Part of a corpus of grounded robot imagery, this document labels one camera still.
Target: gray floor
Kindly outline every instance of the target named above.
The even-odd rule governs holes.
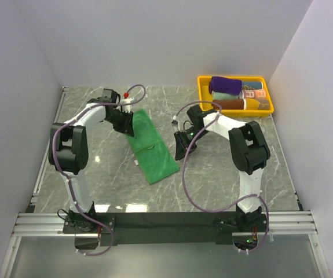
[[[99,257],[75,253],[74,239],[22,239],[11,277],[320,277],[308,236],[275,236],[249,256],[232,246],[137,244]]]
[[[111,86],[122,94],[127,87]],[[149,113],[171,154],[175,153],[171,117],[178,109],[198,99],[197,87],[148,87],[148,98],[133,106]],[[91,98],[101,96],[102,88],[70,87],[65,94],[58,118],[72,118]],[[132,96],[141,94],[140,90]],[[181,119],[187,119],[186,111]],[[254,118],[242,118],[250,121]],[[268,142],[271,158],[262,178],[262,196],[271,210],[298,210],[297,197],[280,148],[271,116],[255,118]],[[116,133],[107,122],[99,123],[88,135],[90,160],[86,168],[89,190],[97,211],[195,211],[181,186],[180,172],[149,185],[123,134]],[[239,173],[230,156],[229,142],[209,133],[197,143],[186,172],[186,183],[195,201],[208,209],[218,209],[237,199]],[[61,177],[51,165],[46,165],[42,177],[36,213],[55,213],[68,208],[68,196]]]

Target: purple towel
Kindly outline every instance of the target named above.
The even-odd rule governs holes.
[[[213,76],[208,84],[208,91],[226,94],[234,94],[238,96],[242,90],[242,81],[238,79]]]

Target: plastic container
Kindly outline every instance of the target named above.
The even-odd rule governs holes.
[[[213,101],[213,96],[208,92],[208,84],[212,76],[199,76],[197,77],[197,85],[199,88],[200,100]],[[266,90],[267,99],[269,100],[269,110],[222,110],[222,114],[228,117],[265,117],[275,111],[270,94],[263,77],[261,76],[223,76],[227,78],[240,79],[243,82],[259,81],[263,83],[263,88]],[[213,108],[210,103],[200,103],[202,111],[207,111]]]

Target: marble tabletop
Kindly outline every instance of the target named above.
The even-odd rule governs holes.
[[[109,86],[120,94],[128,87]],[[58,117],[59,122],[72,118],[91,98],[101,96],[103,87],[70,87]],[[139,97],[141,90],[132,91]],[[175,155],[172,116],[184,104],[197,100],[196,86],[147,87],[148,97],[133,106],[133,111],[145,109],[160,135]],[[180,119],[188,119],[186,110]],[[265,118],[240,118],[256,120],[267,140],[271,157],[262,177],[262,196],[272,211],[299,210],[297,196],[281,150],[275,124],[271,116]],[[105,211],[197,211],[186,198],[181,172],[177,172],[155,184],[149,185],[125,136],[113,130],[112,125],[99,123],[88,134],[89,162],[85,168],[89,191],[98,212]],[[35,213],[55,213],[68,209],[68,195],[62,178],[54,167],[45,164],[39,184],[39,197]],[[230,155],[229,142],[208,133],[197,142],[197,150],[191,154],[186,170],[186,184],[195,202],[208,209],[218,209],[235,201],[239,195],[239,172]]]

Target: white wall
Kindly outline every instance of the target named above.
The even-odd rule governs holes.
[[[65,86],[269,79],[310,2],[15,0]]]
[[[10,0],[0,0],[0,266],[31,198],[60,86]]]
[[[269,83],[290,172],[333,273],[333,0],[314,0]]]

